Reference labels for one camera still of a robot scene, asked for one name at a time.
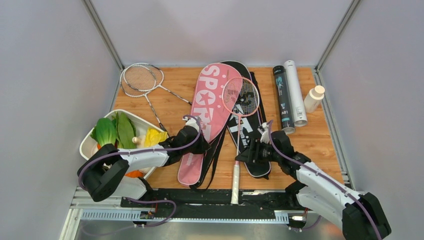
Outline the pink racket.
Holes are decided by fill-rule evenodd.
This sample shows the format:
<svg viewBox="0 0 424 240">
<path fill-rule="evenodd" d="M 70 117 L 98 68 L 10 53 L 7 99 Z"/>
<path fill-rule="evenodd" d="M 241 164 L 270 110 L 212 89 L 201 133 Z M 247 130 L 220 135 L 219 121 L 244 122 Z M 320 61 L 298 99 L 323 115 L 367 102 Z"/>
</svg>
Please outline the pink racket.
<svg viewBox="0 0 424 240">
<path fill-rule="evenodd" d="M 260 104 L 258 90 L 251 80 L 236 76 L 229 79 L 222 89 L 221 99 L 223 106 L 232 115 L 236 116 L 236 152 L 240 150 L 240 131 L 242 118 L 253 115 Z"/>
</svg>

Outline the pink racket cover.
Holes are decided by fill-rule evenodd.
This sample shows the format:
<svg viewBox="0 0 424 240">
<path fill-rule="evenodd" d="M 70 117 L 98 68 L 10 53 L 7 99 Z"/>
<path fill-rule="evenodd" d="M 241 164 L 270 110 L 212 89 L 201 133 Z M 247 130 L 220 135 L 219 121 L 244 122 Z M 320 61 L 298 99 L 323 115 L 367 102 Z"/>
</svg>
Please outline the pink racket cover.
<svg viewBox="0 0 424 240">
<path fill-rule="evenodd" d="M 210 149 L 201 154 L 185 154 L 181 158 L 177 179 L 185 187 L 197 189 L 212 167 L 213 180 L 225 138 L 225 127 L 230 112 L 223 106 L 222 92 L 228 79 L 241 74 L 225 63 L 211 63 L 204 67 L 197 79 L 190 114 L 198 117 L 204 139 Z"/>
</svg>

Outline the white shuttlecock tube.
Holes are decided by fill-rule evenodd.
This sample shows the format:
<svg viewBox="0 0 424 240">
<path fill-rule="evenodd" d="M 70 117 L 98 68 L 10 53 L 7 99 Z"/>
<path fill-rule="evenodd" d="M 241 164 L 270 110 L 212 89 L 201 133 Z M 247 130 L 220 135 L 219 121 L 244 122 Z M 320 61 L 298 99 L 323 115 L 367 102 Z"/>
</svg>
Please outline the white shuttlecock tube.
<svg viewBox="0 0 424 240">
<path fill-rule="evenodd" d="M 304 127 L 308 124 L 308 119 L 295 62 L 287 60 L 283 67 L 285 69 L 294 126 Z"/>
</svg>

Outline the black shuttlecock tube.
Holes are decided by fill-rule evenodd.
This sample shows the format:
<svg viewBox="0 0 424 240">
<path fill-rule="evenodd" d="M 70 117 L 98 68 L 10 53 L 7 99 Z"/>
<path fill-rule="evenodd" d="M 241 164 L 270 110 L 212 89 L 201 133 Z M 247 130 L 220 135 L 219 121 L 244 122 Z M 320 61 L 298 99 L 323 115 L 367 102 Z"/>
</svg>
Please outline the black shuttlecock tube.
<svg viewBox="0 0 424 240">
<path fill-rule="evenodd" d="M 281 128 L 286 135 L 290 135 L 295 132 L 295 125 L 293 120 L 286 71 L 282 65 L 277 65 L 272 69 L 272 72 L 276 83 Z"/>
</svg>

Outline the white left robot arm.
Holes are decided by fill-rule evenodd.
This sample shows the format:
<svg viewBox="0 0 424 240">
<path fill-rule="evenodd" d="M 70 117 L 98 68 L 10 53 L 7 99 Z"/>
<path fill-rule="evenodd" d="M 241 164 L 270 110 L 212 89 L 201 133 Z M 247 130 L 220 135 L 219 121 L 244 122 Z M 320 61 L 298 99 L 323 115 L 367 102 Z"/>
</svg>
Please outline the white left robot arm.
<svg viewBox="0 0 424 240">
<path fill-rule="evenodd" d="M 152 147 L 124 149 L 108 143 L 79 168 L 78 183 L 94 202 L 101 202 L 115 194 L 127 173 L 170 166 L 186 154 L 204 154 L 210 147 L 203 133 L 188 125 Z"/>
</svg>

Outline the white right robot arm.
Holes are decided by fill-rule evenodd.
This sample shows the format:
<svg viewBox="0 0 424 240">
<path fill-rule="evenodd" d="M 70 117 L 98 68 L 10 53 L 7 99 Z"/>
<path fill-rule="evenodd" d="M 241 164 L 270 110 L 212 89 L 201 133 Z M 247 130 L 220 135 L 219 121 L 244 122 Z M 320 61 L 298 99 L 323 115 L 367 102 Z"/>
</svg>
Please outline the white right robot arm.
<svg viewBox="0 0 424 240">
<path fill-rule="evenodd" d="M 334 180 L 306 155 L 295 151 L 283 131 L 269 141 L 251 140 L 235 160 L 244 163 L 275 162 L 295 181 L 286 187 L 286 205 L 308 208 L 339 227 L 347 240 L 383 240 L 392 228 L 378 198 L 360 193 Z"/>
</svg>

